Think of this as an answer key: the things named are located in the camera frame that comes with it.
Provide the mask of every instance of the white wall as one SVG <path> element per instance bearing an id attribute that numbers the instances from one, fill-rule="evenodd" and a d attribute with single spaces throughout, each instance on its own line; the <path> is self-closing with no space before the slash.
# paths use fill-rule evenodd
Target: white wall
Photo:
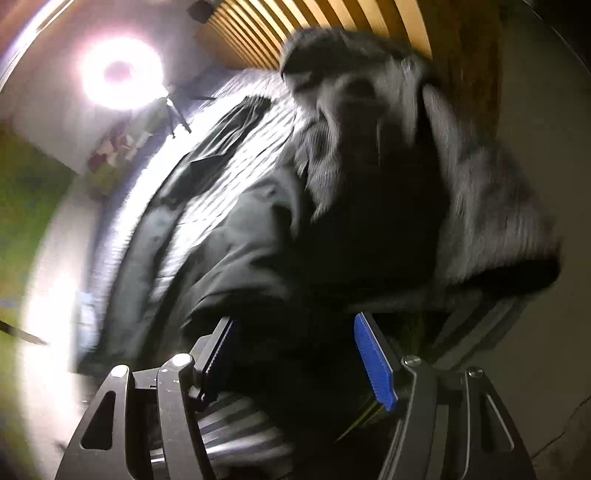
<path id="1" fill-rule="evenodd" d="M 21 87 L 18 101 L 12 99 L 14 129 L 45 153 L 83 173 L 97 142 L 120 115 L 94 105 L 83 93 L 79 64 L 85 49 L 101 37 L 132 35 L 159 52 L 166 84 L 186 82 L 214 62 L 194 38 L 199 24 L 186 13 L 189 3 L 86 1 L 66 25 L 55 27 L 61 31 L 53 35 L 50 48 L 26 87 Z"/>

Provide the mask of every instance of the floor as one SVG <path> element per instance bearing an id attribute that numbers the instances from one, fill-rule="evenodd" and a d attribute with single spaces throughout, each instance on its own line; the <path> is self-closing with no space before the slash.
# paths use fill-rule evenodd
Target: floor
<path id="1" fill-rule="evenodd" d="M 521 9 L 506 26 L 503 70 L 499 136 L 558 219 L 564 270 L 497 348 L 473 363 L 492 378 L 534 453 L 560 435 L 591 394 L 591 79 L 560 39 Z M 53 479 L 56 442 L 69 439 L 83 408 L 83 388 L 69 373 L 72 326 L 98 213 L 82 182 L 75 184 L 30 285 L 24 329 L 49 346 L 22 342 L 20 394 L 43 479 Z"/>
<path id="2" fill-rule="evenodd" d="M 591 395 L 591 77 L 558 36 L 519 8 L 505 30 L 499 137 L 563 234 L 563 270 L 494 351 L 475 359 L 531 453 Z"/>
<path id="3" fill-rule="evenodd" d="M 83 178 L 61 201 L 36 259 L 23 305 L 21 327 L 48 345 L 20 342 L 20 405 L 29 448 L 40 478 L 53 479 L 83 413 L 84 385 L 70 372 L 77 305 L 100 214 Z"/>

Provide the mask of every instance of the wall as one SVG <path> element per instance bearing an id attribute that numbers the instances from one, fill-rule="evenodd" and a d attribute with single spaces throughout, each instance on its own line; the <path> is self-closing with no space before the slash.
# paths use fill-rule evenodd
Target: wall
<path id="1" fill-rule="evenodd" d="M 0 320 L 5 324 L 19 326 L 37 248 L 73 177 L 55 159 L 0 130 Z M 0 436 L 12 460 L 30 467 L 17 407 L 17 342 L 0 333 Z"/>
<path id="2" fill-rule="evenodd" d="M 85 49 L 102 37 L 132 35 L 159 52 L 165 83 L 186 82 L 213 63 L 194 39 L 198 24 L 186 14 L 188 4 L 83 0 L 66 22 L 55 22 L 48 28 L 53 32 L 35 42 L 46 45 L 34 67 L 21 77 L 15 71 L 9 79 L 0 100 L 0 119 L 9 119 L 22 137 L 83 173 L 96 143 L 120 117 L 119 112 L 94 105 L 82 91 L 78 66 Z"/>

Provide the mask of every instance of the wooden slatted headboard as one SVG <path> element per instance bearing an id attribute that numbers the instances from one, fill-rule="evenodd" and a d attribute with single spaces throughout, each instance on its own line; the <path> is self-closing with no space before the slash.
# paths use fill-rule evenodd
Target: wooden slatted headboard
<path id="1" fill-rule="evenodd" d="M 317 25 L 407 39 L 433 60 L 451 95 L 495 128 L 501 30 L 496 0 L 225 0 L 197 38 L 230 67 L 277 69 L 287 36 Z"/>

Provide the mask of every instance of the screw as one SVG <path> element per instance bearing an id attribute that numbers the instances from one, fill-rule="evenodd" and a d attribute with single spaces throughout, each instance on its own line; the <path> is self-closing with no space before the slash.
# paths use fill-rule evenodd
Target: screw
<path id="1" fill-rule="evenodd" d="M 482 371 L 482 368 L 470 367 L 468 369 L 468 375 L 470 375 L 472 378 L 480 378 L 482 375 L 484 375 L 484 372 Z"/>
<path id="2" fill-rule="evenodd" d="M 175 367 L 183 367 L 187 365 L 191 361 L 191 355 L 188 353 L 177 353 L 173 357 L 173 365 Z"/>
<path id="3" fill-rule="evenodd" d="M 116 367 L 113 367 L 113 370 L 111 370 L 111 375 L 113 375 L 114 377 L 121 378 L 128 371 L 129 371 L 129 368 L 127 368 L 127 365 L 117 365 Z"/>
<path id="4" fill-rule="evenodd" d="M 408 367 L 417 367 L 421 364 L 422 360 L 416 355 L 409 355 L 404 357 L 404 364 Z"/>

